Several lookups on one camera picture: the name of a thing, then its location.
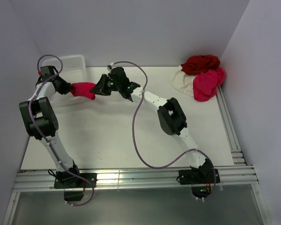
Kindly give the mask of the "bright red t-shirt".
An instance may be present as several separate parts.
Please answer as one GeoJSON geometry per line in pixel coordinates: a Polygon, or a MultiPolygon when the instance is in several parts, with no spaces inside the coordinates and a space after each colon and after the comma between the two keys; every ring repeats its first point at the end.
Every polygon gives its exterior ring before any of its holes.
{"type": "Polygon", "coordinates": [[[70,93],[74,97],[84,97],[90,100],[95,100],[95,94],[90,92],[95,87],[95,85],[95,83],[91,82],[72,83],[70,93]]]}

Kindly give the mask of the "white plastic mesh basket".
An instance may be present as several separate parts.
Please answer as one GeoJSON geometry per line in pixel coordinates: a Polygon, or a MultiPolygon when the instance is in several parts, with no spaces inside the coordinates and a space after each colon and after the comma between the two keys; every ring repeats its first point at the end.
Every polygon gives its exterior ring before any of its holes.
{"type": "MultiPolygon", "coordinates": [[[[57,70],[60,70],[61,63],[63,63],[63,70],[59,76],[66,82],[81,83],[87,81],[85,59],[82,55],[63,56],[60,57],[60,60],[49,57],[42,62],[42,66],[55,66],[57,70]]],[[[53,93],[53,88],[49,84],[43,86],[38,96],[41,98],[45,93],[48,94],[48,99],[53,108],[81,104],[86,101],[85,98],[74,97],[71,93],[66,95],[59,94],[58,92],[53,93]]]]}

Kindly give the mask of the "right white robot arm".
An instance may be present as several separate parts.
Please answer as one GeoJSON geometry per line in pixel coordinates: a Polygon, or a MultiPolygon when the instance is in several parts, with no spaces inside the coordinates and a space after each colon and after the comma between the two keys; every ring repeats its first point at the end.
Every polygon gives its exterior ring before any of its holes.
{"type": "Polygon", "coordinates": [[[174,97],[170,99],[162,98],[147,91],[145,86],[130,81],[122,67],[108,66],[108,69],[109,73],[103,74],[90,92],[95,95],[109,96],[113,91],[116,91],[122,98],[137,103],[132,119],[132,139],[134,149],[141,162],[151,169],[165,169],[176,163],[182,156],[190,153],[195,161],[190,163],[191,174],[188,179],[198,184],[216,183],[215,167],[211,159],[198,149],[194,139],[191,137],[186,115],[178,100],[174,97]],[[187,147],[186,151],[166,165],[157,167],[148,164],[138,150],[135,137],[135,121],[143,103],[147,103],[157,113],[162,131],[171,137],[177,138],[187,147]]]}

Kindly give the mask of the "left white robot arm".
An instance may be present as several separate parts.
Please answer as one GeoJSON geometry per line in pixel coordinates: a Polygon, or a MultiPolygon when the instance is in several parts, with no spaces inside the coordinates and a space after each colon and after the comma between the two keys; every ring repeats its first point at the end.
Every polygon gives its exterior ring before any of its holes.
{"type": "Polygon", "coordinates": [[[56,172],[49,169],[48,173],[55,182],[64,188],[76,188],[82,184],[82,175],[60,140],[59,123],[50,103],[55,93],[69,93],[71,85],[59,76],[55,66],[41,67],[38,72],[34,94],[19,104],[24,126],[28,135],[39,140],[54,161],[56,172]]]}

